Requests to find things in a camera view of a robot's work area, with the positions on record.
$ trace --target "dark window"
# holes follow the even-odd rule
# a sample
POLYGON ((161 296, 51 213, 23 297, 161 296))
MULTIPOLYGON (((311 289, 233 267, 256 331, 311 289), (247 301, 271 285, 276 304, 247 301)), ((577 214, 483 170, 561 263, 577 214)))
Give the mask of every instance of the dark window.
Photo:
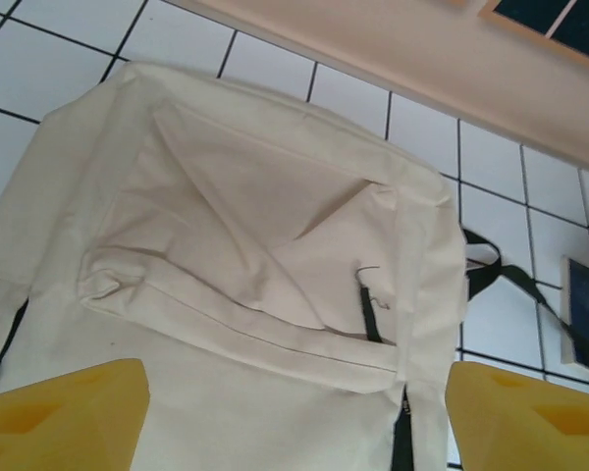
POLYGON ((552 39, 589 56, 589 0, 578 0, 552 39))
POLYGON ((568 0, 502 0, 495 12, 545 34, 568 0))

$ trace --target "blue book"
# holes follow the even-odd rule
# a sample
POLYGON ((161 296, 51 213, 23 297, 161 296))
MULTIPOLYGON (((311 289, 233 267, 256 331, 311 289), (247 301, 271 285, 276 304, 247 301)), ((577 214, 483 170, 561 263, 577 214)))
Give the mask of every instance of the blue book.
MULTIPOLYGON (((589 268, 564 258, 562 262, 562 319, 589 340, 589 268)), ((584 352, 567 334, 562 337, 562 363, 589 366, 584 352)))

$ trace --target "yellow plastic object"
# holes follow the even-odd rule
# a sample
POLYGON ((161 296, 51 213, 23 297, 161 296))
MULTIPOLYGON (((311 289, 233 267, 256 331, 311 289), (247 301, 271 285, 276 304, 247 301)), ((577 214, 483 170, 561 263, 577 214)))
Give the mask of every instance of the yellow plastic object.
POLYGON ((446 404, 465 471, 589 471, 589 394, 457 362, 446 404))
POLYGON ((118 360, 0 394, 0 471, 125 471, 149 393, 118 360))

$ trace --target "backpack strap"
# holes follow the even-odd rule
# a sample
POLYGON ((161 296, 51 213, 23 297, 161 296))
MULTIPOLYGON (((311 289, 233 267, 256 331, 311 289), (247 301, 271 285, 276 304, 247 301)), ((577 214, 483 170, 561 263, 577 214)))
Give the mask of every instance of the backpack strap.
MULTIPOLYGON (((489 245, 496 253, 496 260, 480 268, 467 270, 467 279, 469 281, 468 298, 471 300, 484 289, 492 285, 499 277, 504 277, 513 283, 515 286, 523 290, 526 294, 532 297, 537 303, 543 306, 552 314, 561 328, 567 332, 571 337, 576 348, 579 349, 585 356, 585 360, 589 366, 589 340, 580 335, 573 327, 564 322, 556 311, 550 306, 548 300, 537 287, 537 283, 525 271, 515 265, 503 265, 502 252, 490 240, 476 234, 468 229, 463 229, 464 236, 468 245, 489 245)), ((373 338, 369 333, 369 326, 375 326, 375 315, 371 306, 370 298, 368 297, 368 288, 360 284, 360 300, 362 302, 362 314, 365 319, 365 326, 367 327, 367 337, 372 341, 379 338, 377 334, 377 327, 372 330, 373 338)), ((393 444, 393 462, 391 471, 413 471, 414 462, 412 459, 412 432, 410 424, 410 403, 406 396, 406 388, 403 390, 402 412, 395 423, 395 437, 393 444)))
POLYGON ((24 318, 25 313, 27 312, 28 306, 28 299, 24 302, 24 304, 18 309, 16 312, 16 316, 13 318, 13 323, 11 324, 11 329, 9 329, 9 335, 5 340, 2 348, 0 349, 0 364, 2 363, 2 359, 7 354, 9 347, 11 346, 11 342, 13 342, 13 338, 16 336, 16 332, 18 331, 18 327, 24 318))

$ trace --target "black strap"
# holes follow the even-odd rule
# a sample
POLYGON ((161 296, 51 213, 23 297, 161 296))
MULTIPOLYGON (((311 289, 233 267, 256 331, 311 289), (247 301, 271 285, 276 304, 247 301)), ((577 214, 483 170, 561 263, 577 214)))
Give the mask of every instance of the black strap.
POLYGON ((530 277, 530 275, 515 265, 502 265, 502 255, 500 249, 493 242, 467 229, 464 230, 464 235, 467 239, 467 243, 488 244, 493 247, 498 255, 498 259, 493 264, 467 272, 467 278, 469 279, 469 299, 490 286, 499 275, 503 276, 515 286, 526 292, 530 297, 537 301, 539 305, 543 306, 550 314, 555 317, 561 328, 567 332, 569 337, 573 340, 576 349, 582 353, 586 364, 589 367, 589 340, 559 317, 552 306, 548 304, 548 300, 541 293, 537 287, 537 283, 530 277))
POLYGON ((2 345, 2 349, 0 350, 0 364, 2 363, 2 360, 4 359, 4 356, 7 354, 7 351, 9 350, 9 347, 11 346, 11 343, 13 342, 13 338, 16 336, 16 332, 18 331, 18 327, 20 326, 20 323, 22 322, 22 319, 24 318, 24 315, 27 312, 27 306, 28 306, 28 299, 25 301, 25 303, 22 305, 22 307, 20 307, 20 309, 18 309, 18 312, 16 312, 16 316, 13 318, 13 323, 11 324, 11 329, 9 330, 9 335, 7 336, 7 339, 5 340, 4 345, 2 345))
POLYGON ((492 285, 498 276, 502 274, 502 253, 493 242, 487 240, 483 236, 467 229, 464 229, 463 231, 468 245, 489 245, 498 255, 496 261, 491 265, 485 265, 484 267, 467 271, 467 278, 469 279, 469 299, 473 299, 475 295, 492 285))

